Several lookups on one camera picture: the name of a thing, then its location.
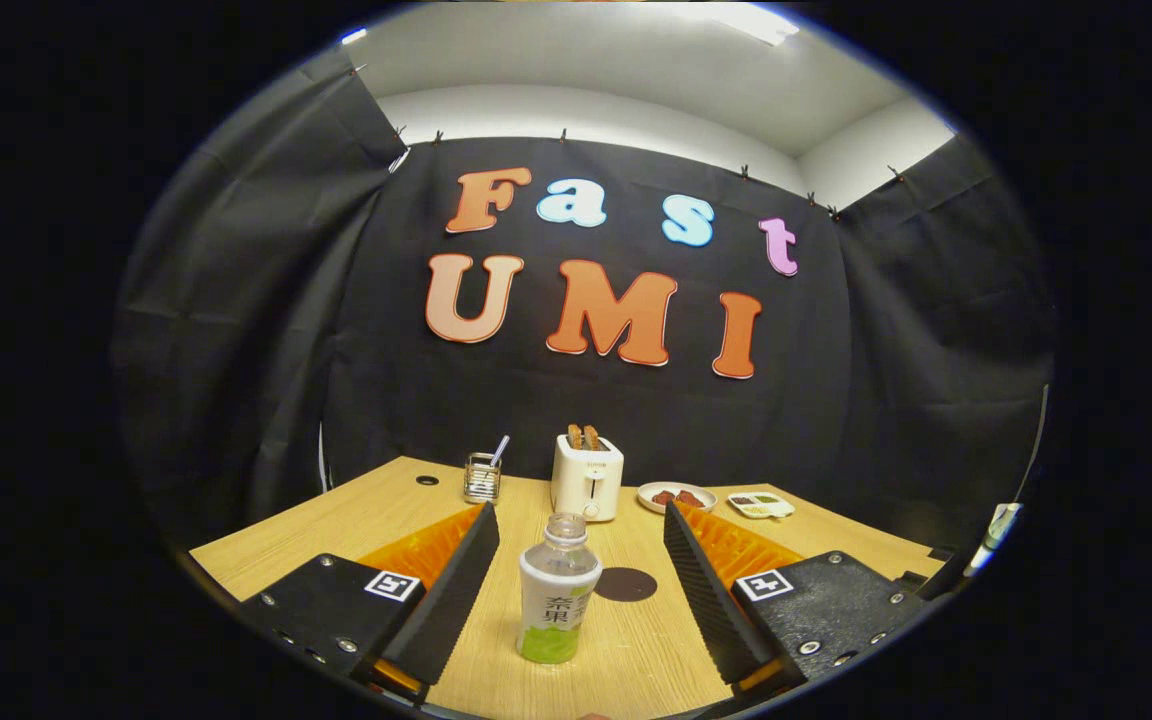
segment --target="black circle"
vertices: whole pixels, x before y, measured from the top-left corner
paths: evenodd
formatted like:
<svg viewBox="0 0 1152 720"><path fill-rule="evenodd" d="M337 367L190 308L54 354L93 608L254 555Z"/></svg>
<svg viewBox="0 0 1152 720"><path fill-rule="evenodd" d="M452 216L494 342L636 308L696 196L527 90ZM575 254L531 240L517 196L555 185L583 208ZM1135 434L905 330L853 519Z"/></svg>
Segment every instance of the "black circle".
<svg viewBox="0 0 1152 720"><path fill-rule="evenodd" d="M634 568L608 568L602 570L594 585L594 592L617 602L637 602L655 593L657 582L652 575Z"/></svg>

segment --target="blue letter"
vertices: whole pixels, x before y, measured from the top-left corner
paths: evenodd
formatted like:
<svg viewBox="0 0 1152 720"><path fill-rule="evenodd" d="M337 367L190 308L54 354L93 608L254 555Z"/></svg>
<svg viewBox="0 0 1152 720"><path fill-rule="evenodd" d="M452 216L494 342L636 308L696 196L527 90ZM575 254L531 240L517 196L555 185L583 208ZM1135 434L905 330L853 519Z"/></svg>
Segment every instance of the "blue letter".
<svg viewBox="0 0 1152 720"><path fill-rule="evenodd" d="M550 197L536 204L536 214L551 223L576 223L591 228L602 223L602 185L582 179L554 181L547 188Z"/></svg>
<svg viewBox="0 0 1152 720"><path fill-rule="evenodd" d="M664 199L664 214L669 218L660 223L664 236L673 242L690 247L705 245L714 237L714 228L708 220L714 219L714 210L705 200L696 200L685 195L672 195Z"/></svg>

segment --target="metal cup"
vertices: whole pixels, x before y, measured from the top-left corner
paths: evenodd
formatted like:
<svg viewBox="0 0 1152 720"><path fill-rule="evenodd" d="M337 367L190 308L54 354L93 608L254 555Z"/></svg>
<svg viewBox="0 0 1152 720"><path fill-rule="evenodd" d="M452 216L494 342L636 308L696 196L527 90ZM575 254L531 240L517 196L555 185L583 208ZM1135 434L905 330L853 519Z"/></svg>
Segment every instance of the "metal cup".
<svg viewBox="0 0 1152 720"><path fill-rule="evenodd" d="M495 502L500 500L500 465L492 465L492 455L471 452L465 461L465 501Z"/></svg>

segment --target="toaster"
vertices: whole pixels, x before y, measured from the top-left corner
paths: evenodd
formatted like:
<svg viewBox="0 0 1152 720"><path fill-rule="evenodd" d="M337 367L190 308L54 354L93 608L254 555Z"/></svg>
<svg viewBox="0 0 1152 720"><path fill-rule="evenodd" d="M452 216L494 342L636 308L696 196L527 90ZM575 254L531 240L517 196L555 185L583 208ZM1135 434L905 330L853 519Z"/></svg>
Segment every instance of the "toaster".
<svg viewBox="0 0 1152 720"><path fill-rule="evenodd" d="M626 456L607 438L599 437L598 442L607 450L576 450L564 434L554 439L554 473L550 478L554 511L575 511L594 523L616 517Z"/></svg>

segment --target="black curtain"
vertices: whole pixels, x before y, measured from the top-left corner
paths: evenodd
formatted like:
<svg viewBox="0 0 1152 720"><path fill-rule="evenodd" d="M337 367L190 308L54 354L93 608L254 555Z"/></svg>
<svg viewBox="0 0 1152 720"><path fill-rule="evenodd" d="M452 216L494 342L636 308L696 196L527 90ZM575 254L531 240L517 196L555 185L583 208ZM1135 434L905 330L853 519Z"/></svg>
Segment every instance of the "black curtain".
<svg viewBox="0 0 1152 720"><path fill-rule="evenodd" d="M548 478L553 438L594 424L626 484L772 483L932 546L969 548L1011 500L1051 378L1053 311L1037 243L1005 184L955 138L842 211L732 170L548 138L404 151L339 50L303 65L202 143L143 229L113 347L123 431L156 516L191 547L397 455L460 465L511 434L507 473ZM526 167L495 227L449 234L463 173ZM605 195L598 227L551 223L558 179ZM669 195L717 212L705 247L660 229ZM796 234L772 268L759 220ZM463 344L425 324L429 258L516 255L499 332ZM562 260L613 291L675 278L669 363L548 350ZM722 291L755 296L745 381L713 373Z"/></svg>
<svg viewBox="0 0 1152 720"><path fill-rule="evenodd" d="M1032 455L1056 313L1037 237L977 149L952 138L902 177L838 223L852 372L813 500L970 552Z"/></svg>
<svg viewBox="0 0 1152 720"><path fill-rule="evenodd" d="M531 183L494 211L494 227L450 234L463 173L526 167ZM559 179L602 187L605 222L540 219L536 204ZM704 247L664 236L662 202L689 195L713 206ZM782 218L797 233L794 276L767 260L759 220ZM515 255L502 327L488 340L444 341L425 323L430 256L473 259L458 311L483 309L483 260ZM639 273L675 278L664 366L551 351L566 295L559 264L599 263L623 295ZM364 230L340 309L324 439L338 479L397 455L462 465L472 450L511 445L507 473L550 478L554 438L568 423L593 424L626 453L624 484L680 480L828 482L844 424L850 364L849 309L835 225L821 209L737 173L675 156L593 142L480 138L412 146ZM722 378L710 364L723 338L719 295L763 304L755 320L755 377Z"/></svg>
<svg viewBox="0 0 1152 720"><path fill-rule="evenodd" d="M485 232L449 234L463 173L526 167ZM594 228L548 223L556 179L607 192ZM662 199L717 212L705 247L668 242ZM799 273L767 260L758 220L796 233ZM471 256L458 311L483 306L491 255L516 255L502 328L444 341L426 327L429 258ZM623 293L643 272L679 281L664 367L593 348L550 351L566 259L600 263ZM901 537L970 551L1024 473L1052 372L1053 310L1033 234L961 138L902 181L826 210L736 173L590 142L483 138L412 147L364 232L338 323L325 438L339 479L397 455L462 464L511 434L507 473L548 478L553 438L591 423L626 452L626 484L772 483ZM710 370L721 291L763 304L745 381Z"/></svg>
<svg viewBox="0 0 1152 720"><path fill-rule="evenodd" d="M173 541L320 492L329 328L403 150L334 45L212 132L143 225L111 361L132 469Z"/></svg>

